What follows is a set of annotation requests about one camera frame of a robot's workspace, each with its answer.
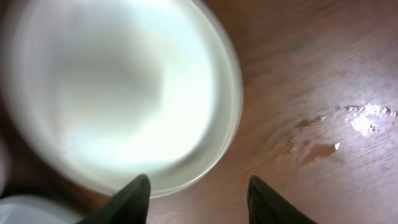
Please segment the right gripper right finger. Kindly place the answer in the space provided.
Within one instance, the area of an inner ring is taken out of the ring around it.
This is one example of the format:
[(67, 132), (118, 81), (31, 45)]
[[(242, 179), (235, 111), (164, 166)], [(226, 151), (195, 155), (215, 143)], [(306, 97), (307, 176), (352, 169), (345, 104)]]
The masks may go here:
[(258, 176), (248, 186), (250, 224), (315, 224)]

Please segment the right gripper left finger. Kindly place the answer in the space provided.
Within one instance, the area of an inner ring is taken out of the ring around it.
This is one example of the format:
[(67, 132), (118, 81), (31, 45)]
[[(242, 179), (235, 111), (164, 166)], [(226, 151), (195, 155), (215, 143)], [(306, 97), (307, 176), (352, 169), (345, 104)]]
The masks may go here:
[(150, 180), (138, 175), (99, 211), (77, 224), (146, 224), (150, 202)]

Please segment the pale blue plate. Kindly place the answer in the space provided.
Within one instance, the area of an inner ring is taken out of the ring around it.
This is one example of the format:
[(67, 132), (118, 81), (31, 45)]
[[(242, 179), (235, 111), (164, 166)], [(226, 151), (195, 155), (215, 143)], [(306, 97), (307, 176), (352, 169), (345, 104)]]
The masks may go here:
[(1, 224), (72, 224), (83, 216), (65, 204), (35, 195), (1, 199)]

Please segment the white plate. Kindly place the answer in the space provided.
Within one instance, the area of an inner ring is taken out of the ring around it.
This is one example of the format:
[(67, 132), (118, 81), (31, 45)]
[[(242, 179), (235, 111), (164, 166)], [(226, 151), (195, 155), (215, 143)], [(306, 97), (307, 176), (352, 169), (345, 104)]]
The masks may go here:
[(12, 1), (1, 91), (34, 152), (112, 195), (147, 174), (151, 197), (186, 189), (236, 134), (243, 82), (202, 1)]

